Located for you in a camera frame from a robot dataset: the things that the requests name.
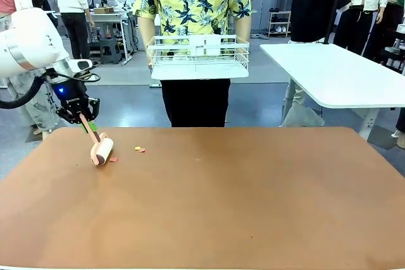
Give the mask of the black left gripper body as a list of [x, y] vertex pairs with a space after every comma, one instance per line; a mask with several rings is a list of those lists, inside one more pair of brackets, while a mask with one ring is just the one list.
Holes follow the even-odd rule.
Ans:
[[64, 82], [51, 84], [61, 107], [72, 114], [85, 114], [89, 110], [89, 101], [85, 83], [79, 80], [66, 79]]

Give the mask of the person's right hand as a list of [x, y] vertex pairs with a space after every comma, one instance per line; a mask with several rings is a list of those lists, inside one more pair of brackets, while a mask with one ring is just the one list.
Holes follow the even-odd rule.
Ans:
[[154, 49], [150, 49], [149, 47], [146, 49], [146, 59], [147, 59], [147, 67], [151, 70], [153, 68], [153, 59], [155, 57], [156, 51]]

